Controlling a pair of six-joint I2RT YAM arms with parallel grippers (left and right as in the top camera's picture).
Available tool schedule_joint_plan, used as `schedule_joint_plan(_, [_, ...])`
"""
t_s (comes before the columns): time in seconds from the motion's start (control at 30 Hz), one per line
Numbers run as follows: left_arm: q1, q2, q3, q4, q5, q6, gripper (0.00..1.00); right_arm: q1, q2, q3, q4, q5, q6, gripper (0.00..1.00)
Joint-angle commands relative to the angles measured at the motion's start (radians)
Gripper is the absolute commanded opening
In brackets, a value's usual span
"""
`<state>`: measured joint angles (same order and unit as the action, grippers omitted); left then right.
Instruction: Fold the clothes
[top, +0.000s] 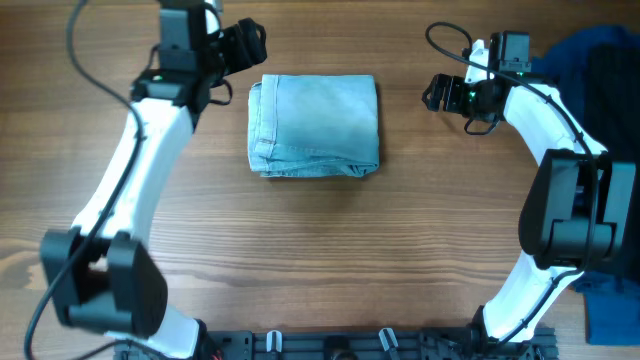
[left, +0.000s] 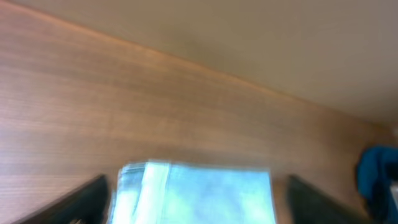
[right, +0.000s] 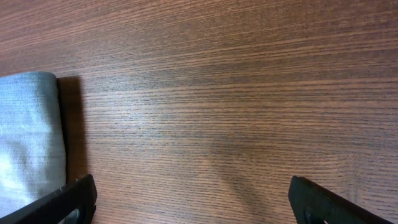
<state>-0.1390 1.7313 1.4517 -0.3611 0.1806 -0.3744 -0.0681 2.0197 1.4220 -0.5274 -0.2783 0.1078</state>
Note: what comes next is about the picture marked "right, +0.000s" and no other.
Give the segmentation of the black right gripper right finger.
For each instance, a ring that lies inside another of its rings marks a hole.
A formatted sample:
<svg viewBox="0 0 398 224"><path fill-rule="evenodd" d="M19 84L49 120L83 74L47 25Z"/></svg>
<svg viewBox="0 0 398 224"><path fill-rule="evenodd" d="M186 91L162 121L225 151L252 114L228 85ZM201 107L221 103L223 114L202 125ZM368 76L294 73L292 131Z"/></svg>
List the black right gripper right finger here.
<svg viewBox="0 0 398 224"><path fill-rule="evenodd" d="M392 224L304 177L292 177L288 198L298 224Z"/></svg>

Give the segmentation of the light blue denim shorts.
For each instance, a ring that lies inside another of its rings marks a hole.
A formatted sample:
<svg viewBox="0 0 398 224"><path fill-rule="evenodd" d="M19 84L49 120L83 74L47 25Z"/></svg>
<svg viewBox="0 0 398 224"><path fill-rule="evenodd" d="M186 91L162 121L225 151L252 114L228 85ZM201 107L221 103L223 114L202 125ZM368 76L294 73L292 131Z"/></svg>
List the light blue denim shorts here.
<svg viewBox="0 0 398 224"><path fill-rule="evenodd" d="M26 72L1 78L1 216L66 183L57 78Z"/></svg>

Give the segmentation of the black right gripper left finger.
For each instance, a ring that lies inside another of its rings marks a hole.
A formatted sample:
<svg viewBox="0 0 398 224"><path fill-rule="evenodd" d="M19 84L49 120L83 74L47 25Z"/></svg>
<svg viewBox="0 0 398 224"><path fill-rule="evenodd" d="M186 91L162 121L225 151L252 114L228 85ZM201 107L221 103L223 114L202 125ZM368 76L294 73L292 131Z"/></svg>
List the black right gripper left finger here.
<svg viewBox="0 0 398 224"><path fill-rule="evenodd" d="M90 224L96 211L97 191L88 174L1 218L1 223Z"/></svg>

